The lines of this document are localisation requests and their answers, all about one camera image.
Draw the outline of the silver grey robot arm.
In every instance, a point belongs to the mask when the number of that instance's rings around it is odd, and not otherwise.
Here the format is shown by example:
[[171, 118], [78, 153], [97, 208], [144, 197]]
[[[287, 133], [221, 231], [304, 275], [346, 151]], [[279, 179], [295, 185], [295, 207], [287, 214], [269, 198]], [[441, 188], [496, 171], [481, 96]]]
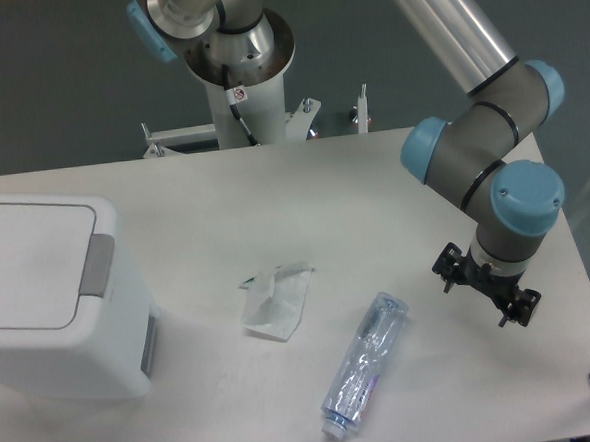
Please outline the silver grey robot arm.
[[[561, 105], [559, 73], [521, 61], [474, 0], [395, 0], [471, 99], [460, 117], [431, 116], [404, 141], [402, 165], [477, 224], [467, 251], [448, 245], [433, 266], [447, 286], [489, 297], [504, 322], [530, 323], [540, 294], [519, 280], [556, 223], [559, 175], [505, 156]], [[132, 0], [127, 17], [163, 62], [185, 60], [208, 93], [223, 148], [305, 139], [285, 112], [290, 27], [262, 0]]]

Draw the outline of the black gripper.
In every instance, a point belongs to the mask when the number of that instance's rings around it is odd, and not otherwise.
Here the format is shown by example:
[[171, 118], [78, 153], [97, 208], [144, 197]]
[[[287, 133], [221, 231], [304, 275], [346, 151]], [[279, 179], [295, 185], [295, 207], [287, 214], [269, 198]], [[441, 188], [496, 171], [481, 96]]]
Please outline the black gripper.
[[488, 296], [502, 312], [499, 326], [508, 322], [528, 325], [541, 293], [531, 289], [520, 289], [518, 283], [522, 273], [511, 276], [496, 275], [488, 261], [477, 260], [480, 252], [470, 247], [463, 257], [461, 249], [453, 242], [442, 250], [434, 262], [432, 272], [444, 281], [443, 290], [448, 293], [454, 284], [470, 286]]

